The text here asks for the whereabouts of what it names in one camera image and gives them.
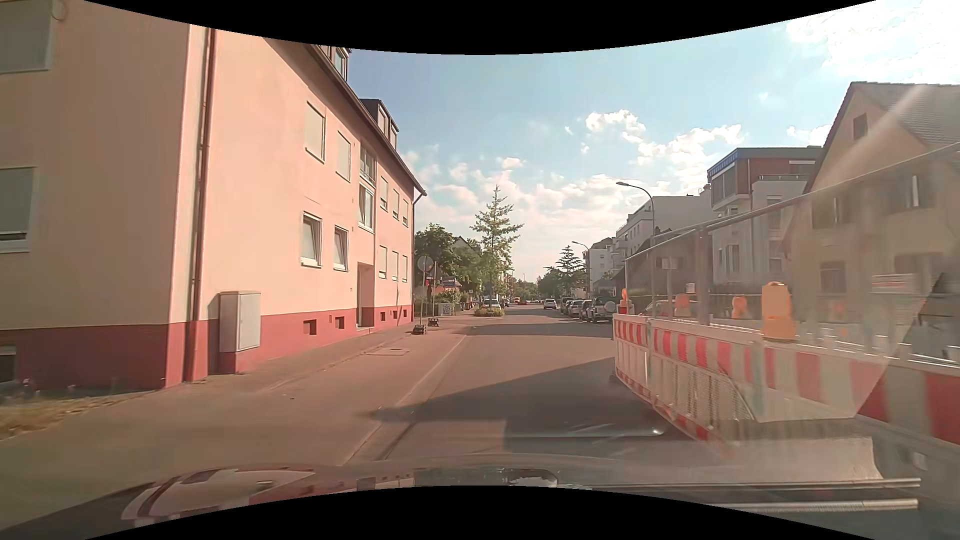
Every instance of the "car hood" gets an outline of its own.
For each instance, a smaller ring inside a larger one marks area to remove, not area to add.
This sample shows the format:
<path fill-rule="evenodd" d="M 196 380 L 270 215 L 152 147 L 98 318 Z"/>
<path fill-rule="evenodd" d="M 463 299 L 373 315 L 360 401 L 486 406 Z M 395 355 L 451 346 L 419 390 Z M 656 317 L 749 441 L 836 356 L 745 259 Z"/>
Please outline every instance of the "car hood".
<path fill-rule="evenodd" d="M 736 471 L 732 475 L 726 474 L 723 467 L 674 468 L 556 454 L 470 454 L 375 461 L 343 467 L 293 463 L 240 465 L 193 471 L 142 483 L 7 528 L 0 531 L 0 535 L 4 538 L 81 540 L 221 509 L 398 487 L 560 487 L 637 493 L 700 503 L 746 501 L 747 504 L 758 493 L 768 494 L 771 490 L 779 489 L 771 484 L 731 483 L 730 479 L 736 476 L 739 476 Z M 801 486 L 801 491 L 812 489 L 833 497 L 842 489 L 858 485 L 861 491 L 857 497 L 870 490 L 879 490 L 883 493 L 896 492 L 894 496 L 902 499 L 900 492 L 910 488 L 913 485 L 911 482 L 915 483 L 912 479 L 907 483 L 897 483 L 897 480 L 870 481 L 860 484 L 849 481 L 792 483 L 785 484 L 787 487 L 782 488 L 782 493 L 797 493 L 797 486 Z M 728 486 L 723 489 L 729 493 L 717 492 L 718 486 L 723 485 Z"/>

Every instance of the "manhole cover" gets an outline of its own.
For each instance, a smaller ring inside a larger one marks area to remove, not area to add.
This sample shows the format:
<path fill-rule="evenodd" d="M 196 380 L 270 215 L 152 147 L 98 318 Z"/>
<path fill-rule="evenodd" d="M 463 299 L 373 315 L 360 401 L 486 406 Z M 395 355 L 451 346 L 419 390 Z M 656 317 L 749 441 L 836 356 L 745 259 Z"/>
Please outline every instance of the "manhole cover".
<path fill-rule="evenodd" d="M 410 349 L 401 349 L 399 347 L 390 347 L 383 349 L 377 349 L 375 351 L 370 351 L 367 353 L 370 356 L 403 356 L 410 352 Z"/>

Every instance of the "grass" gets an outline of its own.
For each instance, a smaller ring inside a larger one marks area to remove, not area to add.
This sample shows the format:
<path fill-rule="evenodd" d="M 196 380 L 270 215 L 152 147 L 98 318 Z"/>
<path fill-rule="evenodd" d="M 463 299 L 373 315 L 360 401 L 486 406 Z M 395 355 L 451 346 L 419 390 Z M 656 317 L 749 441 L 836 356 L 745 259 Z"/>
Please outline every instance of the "grass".
<path fill-rule="evenodd" d="M 45 430 L 59 425 L 70 416 L 85 413 L 101 406 L 114 405 L 143 395 L 124 393 L 102 395 L 101 392 L 28 393 L 0 392 L 0 440 L 30 431 Z"/>

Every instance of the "bush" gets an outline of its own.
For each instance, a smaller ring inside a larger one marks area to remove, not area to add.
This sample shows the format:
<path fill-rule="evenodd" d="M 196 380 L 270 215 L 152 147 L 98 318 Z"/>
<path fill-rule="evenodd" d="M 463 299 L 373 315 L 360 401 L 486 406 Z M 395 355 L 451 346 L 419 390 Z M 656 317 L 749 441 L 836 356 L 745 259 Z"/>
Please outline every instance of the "bush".
<path fill-rule="evenodd" d="M 502 317 L 502 307 L 478 307 L 473 315 L 476 317 Z"/>

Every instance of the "sidewalk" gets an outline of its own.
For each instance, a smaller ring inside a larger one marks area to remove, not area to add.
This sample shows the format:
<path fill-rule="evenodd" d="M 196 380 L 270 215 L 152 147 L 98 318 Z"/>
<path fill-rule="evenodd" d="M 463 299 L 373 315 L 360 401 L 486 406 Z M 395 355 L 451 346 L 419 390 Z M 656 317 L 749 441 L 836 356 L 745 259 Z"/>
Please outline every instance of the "sidewalk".
<path fill-rule="evenodd" d="M 0 528 L 142 482 L 234 464 L 342 464 L 465 337 L 412 325 L 91 410 L 0 441 Z M 372 349 L 396 349 L 369 355 Z"/>

